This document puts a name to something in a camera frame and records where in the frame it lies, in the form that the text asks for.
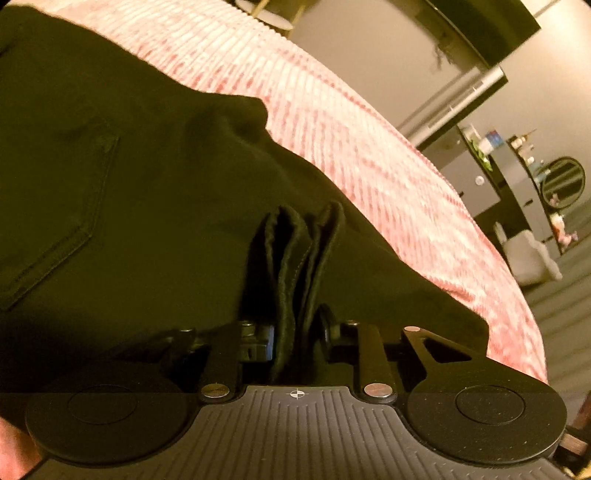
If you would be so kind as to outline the black pants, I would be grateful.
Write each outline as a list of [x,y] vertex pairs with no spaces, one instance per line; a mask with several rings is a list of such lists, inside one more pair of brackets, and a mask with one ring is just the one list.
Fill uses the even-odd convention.
[[263,102],[193,91],[30,7],[1,12],[1,390],[82,379],[108,350],[249,320],[270,376],[320,369],[314,314],[478,352],[489,328],[407,266]]

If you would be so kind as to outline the pink ribbed bedspread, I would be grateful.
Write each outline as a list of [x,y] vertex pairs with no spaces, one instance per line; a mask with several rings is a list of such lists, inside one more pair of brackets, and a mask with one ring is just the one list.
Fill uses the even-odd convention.
[[[49,15],[73,22],[71,13]],[[434,165],[352,90],[293,43],[222,1],[188,11],[122,5],[125,33],[155,32],[162,51],[195,53],[204,91],[176,81],[153,52],[112,42],[182,86],[255,98],[277,145],[318,168],[424,279],[482,318],[478,352],[430,330],[379,328],[393,405],[318,382],[249,385],[235,400],[198,398],[207,345],[226,324],[160,332],[105,351],[79,380],[1,390],[6,479],[556,479],[566,422],[539,360],[492,349],[488,303],[472,305],[453,244],[480,273],[501,257]]]

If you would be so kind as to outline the white fluffy chair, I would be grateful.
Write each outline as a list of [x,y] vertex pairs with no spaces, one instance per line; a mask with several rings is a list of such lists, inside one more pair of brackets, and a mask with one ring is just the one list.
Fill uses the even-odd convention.
[[521,287],[563,279],[546,245],[536,240],[530,230],[523,230],[509,238],[503,226],[496,222],[494,232],[511,273]]

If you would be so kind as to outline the grey cabinet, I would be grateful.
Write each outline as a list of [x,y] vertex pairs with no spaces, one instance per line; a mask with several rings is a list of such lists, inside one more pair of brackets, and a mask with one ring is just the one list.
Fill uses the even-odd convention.
[[484,167],[469,150],[458,127],[449,130],[426,148],[424,155],[454,187],[473,217],[501,201]]

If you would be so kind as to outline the grey vanity desk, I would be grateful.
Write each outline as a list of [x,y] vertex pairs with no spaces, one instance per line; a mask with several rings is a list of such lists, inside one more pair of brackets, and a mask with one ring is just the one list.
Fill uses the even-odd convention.
[[503,226],[509,238],[523,230],[531,231],[547,247],[550,256],[558,259],[560,247],[529,169],[507,143],[495,149],[491,159],[502,176],[502,200],[495,222]]

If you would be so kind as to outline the round black mirror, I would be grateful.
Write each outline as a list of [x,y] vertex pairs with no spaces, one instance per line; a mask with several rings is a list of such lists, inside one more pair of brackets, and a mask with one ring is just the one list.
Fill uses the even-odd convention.
[[582,196],[586,174],[581,163],[572,157],[553,161],[541,183],[544,202],[551,208],[562,210],[572,206]]

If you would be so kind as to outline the white round side table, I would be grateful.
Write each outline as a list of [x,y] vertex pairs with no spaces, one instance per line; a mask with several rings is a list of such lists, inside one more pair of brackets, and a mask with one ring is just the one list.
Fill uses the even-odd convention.
[[233,4],[267,26],[283,32],[293,30],[297,20],[307,9],[306,1],[297,0],[235,0]]

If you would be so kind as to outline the wall mounted black television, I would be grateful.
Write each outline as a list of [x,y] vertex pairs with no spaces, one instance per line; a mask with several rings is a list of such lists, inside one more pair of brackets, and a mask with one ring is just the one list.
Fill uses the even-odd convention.
[[541,26],[519,0],[432,0],[427,4],[495,66],[533,37]]

